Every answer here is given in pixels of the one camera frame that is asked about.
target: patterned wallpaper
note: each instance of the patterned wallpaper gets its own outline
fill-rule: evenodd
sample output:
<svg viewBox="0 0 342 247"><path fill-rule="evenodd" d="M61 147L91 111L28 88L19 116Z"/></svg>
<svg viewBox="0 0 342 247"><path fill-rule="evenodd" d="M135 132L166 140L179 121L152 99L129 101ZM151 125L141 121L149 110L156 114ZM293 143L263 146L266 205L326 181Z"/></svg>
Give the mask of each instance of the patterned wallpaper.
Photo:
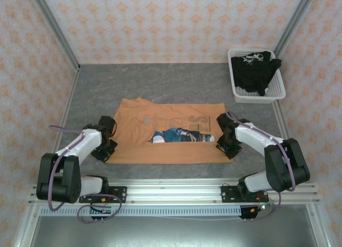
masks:
<svg viewBox="0 0 342 247"><path fill-rule="evenodd" d="M46 0L81 64L221 63L274 49L300 0Z"/></svg>
<svg viewBox="0 0 342 247"><path fill-rule="evenodd" d="M342 0L313 3L282 55L290 135L301 143L342 243Z"/></svg>
<svg viewBox="0 0 342 247"><path fill-rule="evenodd" d="M12 246L75 72L33 0L0 0L0 246Z"/></svg>

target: plastic basket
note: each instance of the plastic basket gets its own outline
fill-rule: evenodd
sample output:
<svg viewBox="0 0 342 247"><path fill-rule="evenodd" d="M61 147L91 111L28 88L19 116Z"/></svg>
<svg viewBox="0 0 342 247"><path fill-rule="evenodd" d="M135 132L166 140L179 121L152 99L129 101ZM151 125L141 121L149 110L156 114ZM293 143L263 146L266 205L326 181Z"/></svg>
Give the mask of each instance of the plastic basket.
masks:
<svg viewBox="0 0 342 247"><path fill-rule="evenodd" d="M269 104L277 99L283 99L286 96L285 87L278 69L273 76L271 82L268 85L268 91L264 96L259 96L258 92L247 92L241 87L236 87L234 83L233 69L231 65L232 57L246 56L253 52L264 52L268 51L271 53L271 59L275 59L276 56L271 50L258 49L258 48L233 48L228 50L228 61L229 61L229 71L231 86L233 88L235 102L237 103L258 103L258 104Z"/></svg>

